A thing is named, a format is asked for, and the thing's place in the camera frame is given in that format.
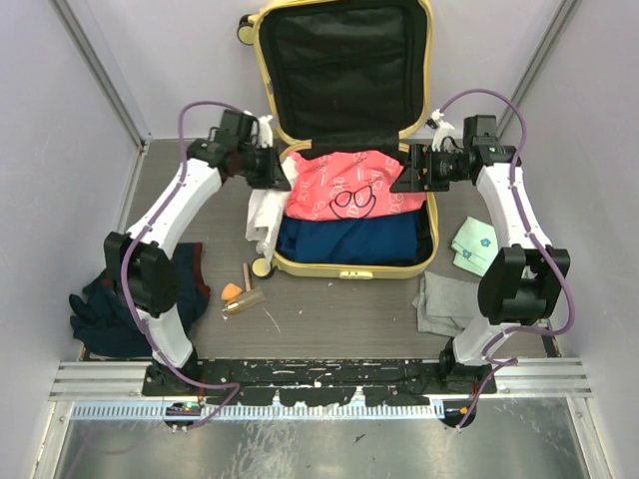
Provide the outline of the white t-shirt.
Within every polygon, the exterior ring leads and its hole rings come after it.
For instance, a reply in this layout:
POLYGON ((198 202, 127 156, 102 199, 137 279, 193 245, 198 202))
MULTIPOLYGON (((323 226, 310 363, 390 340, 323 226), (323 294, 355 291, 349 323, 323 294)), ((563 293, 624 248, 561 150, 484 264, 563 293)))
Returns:
POLYGON ((273 262, 282 220, 299 173, 292 155, 282 161, 289 191, 252 190, 247 214, 245 238, 256 243, 256 251, 267 263, 273 262))

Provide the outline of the blue garment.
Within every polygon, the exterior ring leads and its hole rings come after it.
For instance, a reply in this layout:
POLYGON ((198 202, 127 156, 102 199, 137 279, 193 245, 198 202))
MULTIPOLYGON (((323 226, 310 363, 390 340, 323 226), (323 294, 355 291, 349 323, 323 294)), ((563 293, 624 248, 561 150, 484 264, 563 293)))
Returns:
POLYGON ((424 212, 329 222, 285 217, 277 252, 298 263, 409 266, 433 251, 424 212))

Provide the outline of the pink patterned garment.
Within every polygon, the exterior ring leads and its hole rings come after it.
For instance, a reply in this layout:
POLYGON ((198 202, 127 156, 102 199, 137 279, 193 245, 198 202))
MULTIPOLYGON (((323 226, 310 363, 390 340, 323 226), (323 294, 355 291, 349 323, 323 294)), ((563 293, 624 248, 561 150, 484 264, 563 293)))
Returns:
POLYGON ((293 152, 298 178, 286 208, 288 217, 312 222, 367 219, 419 210, 424 193, 393 193, 398 160, 378 151, 335 152, 307 160, 293 152))

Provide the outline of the mint green cloth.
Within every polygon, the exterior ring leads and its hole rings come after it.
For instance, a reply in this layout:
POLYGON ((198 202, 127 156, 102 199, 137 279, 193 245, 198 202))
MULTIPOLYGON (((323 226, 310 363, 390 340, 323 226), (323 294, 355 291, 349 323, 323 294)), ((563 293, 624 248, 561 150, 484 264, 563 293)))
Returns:
POLYGON ((499 247, 492 225, 467 217, 451 242, 452 263, 477 276, 484 276, 496 258, 499 247))

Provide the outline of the yellow hard-shell suitcase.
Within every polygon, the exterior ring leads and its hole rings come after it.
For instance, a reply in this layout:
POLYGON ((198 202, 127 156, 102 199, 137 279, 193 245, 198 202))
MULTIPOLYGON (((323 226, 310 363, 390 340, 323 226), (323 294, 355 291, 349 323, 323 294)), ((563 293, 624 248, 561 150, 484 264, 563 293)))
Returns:
MULTIPOLYGON (((410 137, 425 123, 429 100, 432 11, 425 1, 274 1, 241 18, 239 40, 255 49, 278 121, 280 163, 293 152, 315 159, 378 151, 408 159, 410 137)), ((258 254, 254 275, 276 270, 307 277, 407 279, 421 274, 439 246, 435 197, 425 213, 433 243, 409 266, 298 263, 258 254)))

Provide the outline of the grey cloth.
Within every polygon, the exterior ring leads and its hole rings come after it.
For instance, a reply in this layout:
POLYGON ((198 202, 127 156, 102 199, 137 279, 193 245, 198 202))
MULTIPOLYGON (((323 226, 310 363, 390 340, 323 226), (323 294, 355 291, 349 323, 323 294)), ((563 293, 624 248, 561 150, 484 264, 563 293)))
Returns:
POLYGON ((426 271, 419 279, 411 305, 416 310, 417 330, 445 337, 464 331, 479 314, 478 284, 426 271))

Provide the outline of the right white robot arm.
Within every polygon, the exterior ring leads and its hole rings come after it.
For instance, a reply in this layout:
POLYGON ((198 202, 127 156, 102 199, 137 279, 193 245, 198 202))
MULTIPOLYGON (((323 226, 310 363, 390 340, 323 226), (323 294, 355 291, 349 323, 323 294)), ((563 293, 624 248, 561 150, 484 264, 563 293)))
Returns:
POLYGON ((437 381, 458 393, 477 386, 496 366, 492 355, 516 332, 545 334, 537 321, 553 312, 569 294, 566 274, 570 256, 553 246, 543 232, 523 182, 520 146, 504 146, 493 116, 464 121, 460 145, 445 145, 453 126, 440 111, 431 113, 434 130, 427 147, 411 147, 393 193, 446 192, 453 182, 470 181, 483 198, 495 229, 498 252, 480 280, 479 313, 468 328, 440 351, 437 381))

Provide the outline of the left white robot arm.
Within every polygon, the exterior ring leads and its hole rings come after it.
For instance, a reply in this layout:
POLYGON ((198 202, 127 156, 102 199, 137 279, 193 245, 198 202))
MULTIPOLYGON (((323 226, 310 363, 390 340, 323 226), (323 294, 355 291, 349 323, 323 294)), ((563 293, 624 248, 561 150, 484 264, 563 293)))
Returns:
POLYGON ((292 188, 274 147, 272 116, 221 107, 220 122, 207 138, 179 140, 180 167, 151 208, 125 232, 104 240, 106 273, 165 371, 165 384, 178 395, 207 386, 177 306, 180 275, 172 256, 179 240, 229 178, 242 176, 255 190, 292 188))

